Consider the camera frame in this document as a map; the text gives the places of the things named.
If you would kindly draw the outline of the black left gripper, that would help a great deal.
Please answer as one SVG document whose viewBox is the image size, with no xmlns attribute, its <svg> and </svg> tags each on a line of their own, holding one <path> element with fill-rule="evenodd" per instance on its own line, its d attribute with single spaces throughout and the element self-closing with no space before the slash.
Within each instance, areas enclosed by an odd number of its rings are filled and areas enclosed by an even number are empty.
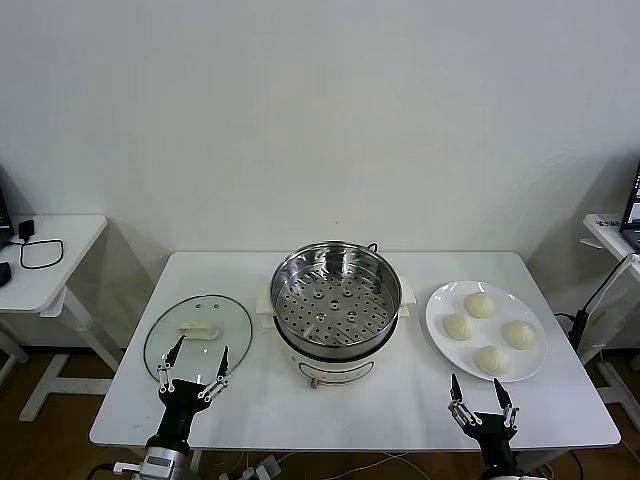
<svg viewBox="0 0 640 480">
<path fill-rule="evenodd" d="M 188 438 L 194 416 L 207 409 L 229 385 L 229 347 L 225 346 L 216 377 L 206 386 L 186 381 L 183 372 L 175 370 L 185 335 L 180 335 L 176 343 L 161 356 L 157 364 L 159 399 L 165 410 L 155 435 L 145 447 L 158 447 L 188 454 L 191 447 Z"/>
</svg>

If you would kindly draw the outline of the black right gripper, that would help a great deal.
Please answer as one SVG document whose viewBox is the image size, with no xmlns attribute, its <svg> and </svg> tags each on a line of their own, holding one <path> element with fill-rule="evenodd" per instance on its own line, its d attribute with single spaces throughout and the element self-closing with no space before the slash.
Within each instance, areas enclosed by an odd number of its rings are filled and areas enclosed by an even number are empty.
<svg viewBox="0 0 640 480">
<path fill-rule="evenodd" d="M 501 382 L 493 379 L 502 415 L 474 413 L 466 404 L 455 373 L 451 374 L 451 400 L 448 410 L 459 427 L 480 446 L 486 470 L 517 470 L 517 461 L 511 451 L 510 440 L 515 436 L 519 408 L 514 406 Z"/>
</svg>

